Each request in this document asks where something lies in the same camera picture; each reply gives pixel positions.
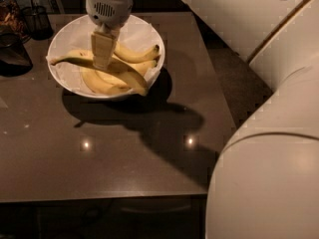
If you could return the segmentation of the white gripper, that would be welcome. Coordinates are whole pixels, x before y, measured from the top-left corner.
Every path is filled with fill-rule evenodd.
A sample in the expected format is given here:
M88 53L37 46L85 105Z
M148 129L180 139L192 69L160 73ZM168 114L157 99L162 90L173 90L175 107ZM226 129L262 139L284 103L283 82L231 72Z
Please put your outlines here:
M133 0L86 0L86 10L97 26L105 26L109 30L121 28L129 19ZM105 70L114 53L117 38L111 34L93 32L91 35L93 65Z

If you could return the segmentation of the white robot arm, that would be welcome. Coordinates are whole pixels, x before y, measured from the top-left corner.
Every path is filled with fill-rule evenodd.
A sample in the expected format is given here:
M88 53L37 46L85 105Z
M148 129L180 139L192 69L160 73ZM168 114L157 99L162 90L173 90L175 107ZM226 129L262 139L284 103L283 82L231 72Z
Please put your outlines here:
M319 0L181 0L272 89L220 154L205 239L319 239Z

